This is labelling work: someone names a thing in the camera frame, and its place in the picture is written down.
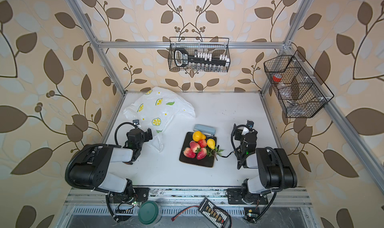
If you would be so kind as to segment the white lemon-print plastic bag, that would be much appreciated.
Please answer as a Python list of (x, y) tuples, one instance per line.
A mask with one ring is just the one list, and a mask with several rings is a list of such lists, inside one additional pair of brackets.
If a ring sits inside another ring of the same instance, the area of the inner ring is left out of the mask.
[(162, 134), (171, 123), (175, 115), (195, 118), (194, 107), (175, 92), (154, 87), (139, 97), (134, 103), (126, 107), (123, 114), (129, 121), (139, 120), (141, 128), (150, 128), (153, 139), (149, 146), (162, 152)]

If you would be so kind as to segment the fake yellow lemon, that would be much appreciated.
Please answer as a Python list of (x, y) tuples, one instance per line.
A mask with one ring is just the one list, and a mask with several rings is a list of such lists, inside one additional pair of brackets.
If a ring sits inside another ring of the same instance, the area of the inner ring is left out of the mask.
[(211, 150), (215, 150), (216, 149), (216, 142), (214, 139), (208, 139), (207, 140), (207, 146), (211, 149)]

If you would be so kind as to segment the fake strawberry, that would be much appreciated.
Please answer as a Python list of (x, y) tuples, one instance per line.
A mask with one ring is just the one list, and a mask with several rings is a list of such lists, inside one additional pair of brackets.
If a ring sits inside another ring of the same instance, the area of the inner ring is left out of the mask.
[(202, 139), (198, 141), (198, 144), (201, 148), (205, 148), (207, 146), (207, 141), (205, 139)]
[(195, 158), (196, 157), (196, 153), (194, 153), (191, 148), (185, 148), (185, 150), (183, 151), (183, 154), (185, 157), (187, 158)]
[(197, 159), (202, 160), (207, 155), (207, 149), (206, 148), (198, 148), (197, 149)]

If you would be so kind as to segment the fake red apple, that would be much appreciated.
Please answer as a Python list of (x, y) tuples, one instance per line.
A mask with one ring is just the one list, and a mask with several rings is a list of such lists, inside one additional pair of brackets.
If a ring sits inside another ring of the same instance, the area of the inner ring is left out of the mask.
[(200, 147), (200, 145), (197, 142), (191, 141), (190, 142), (190, 148), (191, 148), (192, 152), (198, 153), (201, 147)]

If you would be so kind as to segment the fake yellow orange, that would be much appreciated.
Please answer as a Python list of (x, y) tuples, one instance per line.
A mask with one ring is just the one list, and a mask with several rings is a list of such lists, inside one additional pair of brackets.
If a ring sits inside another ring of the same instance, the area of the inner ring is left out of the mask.
[(205, 140), (206, 139), (206, 135), (204, 135), (202, 132), (200, 131), (195, 131), (193, 133), (193, 140), (195, 142), (199, 142), (200, 140)]

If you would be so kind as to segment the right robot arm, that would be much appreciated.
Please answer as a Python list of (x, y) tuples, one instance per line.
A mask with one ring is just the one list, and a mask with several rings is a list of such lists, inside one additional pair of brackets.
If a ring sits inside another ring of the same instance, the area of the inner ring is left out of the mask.
[(296, 172), (284, 149), (257, 148), (258, 132), (253, 122), (234, 125), (231, 132), (231, 145), (237, 158), (237, 169), (256, 169), (258, 174), (245, 179), (242, 195), (264, 195), (295, 188), (298, 184)]

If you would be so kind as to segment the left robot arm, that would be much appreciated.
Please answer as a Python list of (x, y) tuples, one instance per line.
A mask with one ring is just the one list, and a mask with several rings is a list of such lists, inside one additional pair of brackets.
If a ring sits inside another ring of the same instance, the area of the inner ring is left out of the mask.
[[(144, 143), (153, 139), (150, 128), (142, 130), (139, 121), (124, 122), (117, 126), (114, 133), (115, 144), (85, 145), (70, 160), (65, 171), (65, 180), (73, 188), (95, 190), (133, 197), (132, 181), (109, 172), (111, 163), (132, 165), (141, 154)], [(133, 128), (126, 133), (123, 145), (118, 143), (118, 131), (124, 126)]]

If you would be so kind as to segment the light blue sponge block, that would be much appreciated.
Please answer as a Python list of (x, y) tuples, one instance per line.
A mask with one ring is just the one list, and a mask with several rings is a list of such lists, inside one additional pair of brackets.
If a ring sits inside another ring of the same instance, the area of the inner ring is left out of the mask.
[(194, 131), (200, 131), (201, 133), (209, 136), (214, 136), (216, 134), (216, 129), (214, 127), (196, 124), (194, 126)]

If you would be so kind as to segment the black square tray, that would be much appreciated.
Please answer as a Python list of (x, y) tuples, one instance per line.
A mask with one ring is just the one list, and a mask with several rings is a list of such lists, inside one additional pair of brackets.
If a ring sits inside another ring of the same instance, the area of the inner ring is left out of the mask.
[(195, 153), (193, 158), (184, 155), (184, 151), (189, 147), (190, 142), (193, 141), (193, 132), (187, 132), (184, 143), (180, 152), (179, 161), (185, 164), (196, 165), (201, 167), (212, 168), (214, 166), (215, 158), (213, 155), (206, 155), (202, 159), (197, 159), (198, 154)]

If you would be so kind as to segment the red-capped plastic bottle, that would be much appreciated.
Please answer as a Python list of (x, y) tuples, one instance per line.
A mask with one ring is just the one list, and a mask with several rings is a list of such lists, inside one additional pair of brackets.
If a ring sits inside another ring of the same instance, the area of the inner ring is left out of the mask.
[(273, 84), (277, 85), (279, 84), (283, 79), (283, 76), (279, 73), (275, 73), (272, 76)]

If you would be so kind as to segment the small electronics board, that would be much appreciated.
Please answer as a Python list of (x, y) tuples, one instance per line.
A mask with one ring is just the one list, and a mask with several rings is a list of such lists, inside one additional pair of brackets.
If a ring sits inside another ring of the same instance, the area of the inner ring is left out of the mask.
[(256, 218), (260, 215), (259, 207), (245, 207), (244, 219), (247, 223), (255, 223)]

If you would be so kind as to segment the green round lid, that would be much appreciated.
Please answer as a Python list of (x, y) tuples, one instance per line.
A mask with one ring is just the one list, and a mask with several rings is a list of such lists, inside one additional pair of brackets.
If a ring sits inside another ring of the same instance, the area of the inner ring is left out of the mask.
[(138, 218), (144, 225), (154, 225), (161, 218), (161, 207), (154, 201), (147, 201), (139, 208)]

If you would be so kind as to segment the black connector board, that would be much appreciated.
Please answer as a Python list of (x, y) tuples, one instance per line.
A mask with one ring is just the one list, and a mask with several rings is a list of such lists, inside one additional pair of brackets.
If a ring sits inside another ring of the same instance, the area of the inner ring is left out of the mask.
[(198, 211), (207, 218), (216, 228), (231, 228), (232, 217), (230, 214), (214, 205), (208, 198), (204, 198)]

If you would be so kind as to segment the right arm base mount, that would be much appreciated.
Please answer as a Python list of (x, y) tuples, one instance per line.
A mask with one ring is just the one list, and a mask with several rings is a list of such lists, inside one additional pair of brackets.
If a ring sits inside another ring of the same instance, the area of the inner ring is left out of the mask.
[(229, 188), (226, 196), (230, 205), (267, 205), (269, 203), (266, 196), (252, 194), (240, 188)]

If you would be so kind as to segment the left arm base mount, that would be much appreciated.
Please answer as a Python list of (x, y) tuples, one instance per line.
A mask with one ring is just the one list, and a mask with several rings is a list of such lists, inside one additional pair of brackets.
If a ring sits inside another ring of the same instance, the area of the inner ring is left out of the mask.
[(122, 204), (133, 202), (143, 203), (149, 198), (150, 188), (147, 187), (133, 187), (128, 188), (123, 193), (111, 193), (106, 196), (106, 200), (112, 204)]

